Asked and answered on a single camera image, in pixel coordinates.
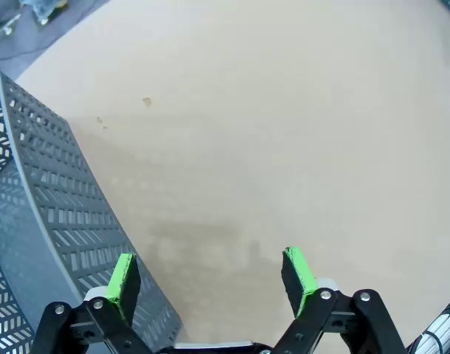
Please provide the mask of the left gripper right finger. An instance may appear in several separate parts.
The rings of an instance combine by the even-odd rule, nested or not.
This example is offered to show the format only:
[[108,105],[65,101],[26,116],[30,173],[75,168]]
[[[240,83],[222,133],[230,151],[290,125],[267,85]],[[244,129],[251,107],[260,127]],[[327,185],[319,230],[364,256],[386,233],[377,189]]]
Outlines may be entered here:
[[322,336],[337,333],[350,353],[405,353],[406,348],[377,291],[352,296],[320,287],[302,252],[283,251],[281,277],[294,320],[272,348],[273,353],[313,353]]

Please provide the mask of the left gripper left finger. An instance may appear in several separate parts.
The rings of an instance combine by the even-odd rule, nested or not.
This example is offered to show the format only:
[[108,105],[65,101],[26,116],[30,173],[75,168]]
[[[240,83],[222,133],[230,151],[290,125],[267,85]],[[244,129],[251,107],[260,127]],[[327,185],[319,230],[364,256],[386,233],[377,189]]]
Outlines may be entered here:
[[121,254],[105,293],[83,300],[76,308],[66,302],[45,307],[32,353],[86,353],[104,344],[110,353],[151,353],[133,330],[141,277],[135,254]]

